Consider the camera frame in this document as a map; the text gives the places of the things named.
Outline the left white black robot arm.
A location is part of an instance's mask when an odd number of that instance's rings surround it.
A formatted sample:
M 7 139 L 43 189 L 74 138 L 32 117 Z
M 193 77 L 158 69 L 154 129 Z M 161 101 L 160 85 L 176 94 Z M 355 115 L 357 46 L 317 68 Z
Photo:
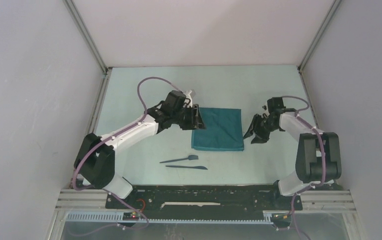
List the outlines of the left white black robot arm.
M 142 116 L 125 127 L 101 136 L 86 135 L 74 163 L 74 176 L 83 177 L 83 185 L 76 188 L 105 190 L 118 196 L 117 201 L 124 208 L 135 206 L 137 195 L 133 185 L 115 170 L 120 160 L 118 154 L 172 125 L 184 131 L 204 129 L 199 105 L 193 103 L 194 95 L 192 89 L 172 90 L 165 100 L 145 108 Z

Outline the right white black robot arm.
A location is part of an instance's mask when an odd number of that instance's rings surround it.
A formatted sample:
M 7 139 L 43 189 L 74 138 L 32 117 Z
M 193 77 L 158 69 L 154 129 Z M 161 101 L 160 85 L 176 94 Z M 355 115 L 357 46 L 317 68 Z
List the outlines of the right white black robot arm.
M 277 181 L 277 191 L 269 196 L 272 207 L 284 208 L 289 196 L 337 180 L 342 175 L 339 136 L 325 132 L 304 120 L 302 109 L 288 108 L 284 97 L 272 97 L 262 106 L 264 112 L 255 114 L 244 139 L 252 144 L 265 144 L 274 131 L 286 132 L 298 143 L 295 170 Z

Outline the teal cloth napkin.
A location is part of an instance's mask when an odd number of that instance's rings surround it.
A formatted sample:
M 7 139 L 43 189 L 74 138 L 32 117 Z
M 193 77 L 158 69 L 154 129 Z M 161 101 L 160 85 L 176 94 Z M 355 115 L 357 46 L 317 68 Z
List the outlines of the teal cloth napkin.
M 205 152 L 244 150 L 240 109 L 202 107 L 200 113 L 206 128 L 192 131 L 192 149 Z

